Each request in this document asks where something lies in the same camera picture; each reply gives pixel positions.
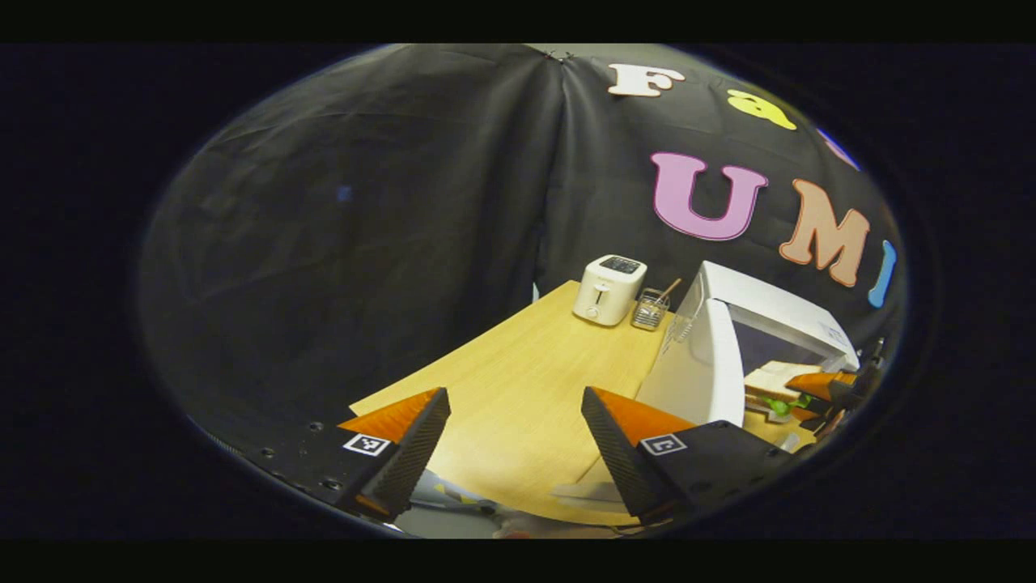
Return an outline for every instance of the white toaster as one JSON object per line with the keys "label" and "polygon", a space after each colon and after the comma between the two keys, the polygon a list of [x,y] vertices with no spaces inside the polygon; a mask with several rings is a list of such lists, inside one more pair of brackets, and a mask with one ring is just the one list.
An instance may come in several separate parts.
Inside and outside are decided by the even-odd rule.
{"label": "white toaster", "polygon": [[602,326],[618,324],[630,314],[646,272],[644,263],[618,255],[592,261],[583,271],[572,313]]}

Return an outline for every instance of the wooden stick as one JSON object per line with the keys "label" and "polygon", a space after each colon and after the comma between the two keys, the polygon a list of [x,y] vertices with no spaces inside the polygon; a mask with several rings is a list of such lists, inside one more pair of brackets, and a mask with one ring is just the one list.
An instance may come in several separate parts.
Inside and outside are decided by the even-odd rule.
{"label": "wooden stick", "polygon": [[661,302],[662,300],[664,300],[665,297],[669,295],[669,291],[672,291],[673,289],[675,289],[677,286],[680,285],[681,281],[683,281],[683,279],[681,279],[681,278],[678,276],[677,281],[673,281],[672,285],[670,285],[668,289],[666,289],[665,291],[662,291],[662,295],[659,296],[658,300],[655,300],[655,302]]}

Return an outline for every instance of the green object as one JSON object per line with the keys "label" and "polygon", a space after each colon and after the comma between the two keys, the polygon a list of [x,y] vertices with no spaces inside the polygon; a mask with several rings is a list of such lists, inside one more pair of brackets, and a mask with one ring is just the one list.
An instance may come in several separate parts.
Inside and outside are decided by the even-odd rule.
{"label": "green object", "polygon": [[770,409],[774,410],[774,413],[780,415],[781,417],[787,415],[792,412],[793,407],[798,407],[800,409],[805,409],[809,407],[809,403],[813,401],[812,396],[802,396],[792,403],[784,403],[783,401],[777,401],[775,399],[762,398],[762,401],[767,402]]}

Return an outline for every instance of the letter m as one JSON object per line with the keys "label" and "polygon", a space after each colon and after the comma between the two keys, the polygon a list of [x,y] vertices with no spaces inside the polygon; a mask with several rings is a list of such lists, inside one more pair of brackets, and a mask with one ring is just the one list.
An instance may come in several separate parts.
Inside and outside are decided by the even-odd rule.
{"label": "letter m", "polygon": [[870,222],[859,210],[851,208],[841,224],[836,225],[831,199],[824,188],[802,179],[793,180],[792,185],[802,197],[802,205],[792,240],[780,245],[781,256],[805,265],[813,260],[813,253],[810,252],[812,242],[816,250],[816,268],[826,268],[838,256],[838,260],[831,265],[831,278],[853,287]]}

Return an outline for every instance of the wooden table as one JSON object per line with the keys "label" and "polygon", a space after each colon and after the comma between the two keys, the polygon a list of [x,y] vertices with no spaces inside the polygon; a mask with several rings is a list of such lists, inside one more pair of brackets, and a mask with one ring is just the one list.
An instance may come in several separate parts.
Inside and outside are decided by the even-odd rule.
{"label": "wooden table", "polygon": [[[639,524],[626,512],[565,504],[550,493],[580,480],[608,480],[580,412],[583,389],[635,398],[651,372],[672,314],[659,329],[612,328],[572,314],[579,283],[569,281],[485,334],[351,406],[364,415],[434,387],[447,387],[452,414],[428,463],[442,479],[549,519],[591,525]],[[745,413],[745,429],[771,443],[799,428]]]}

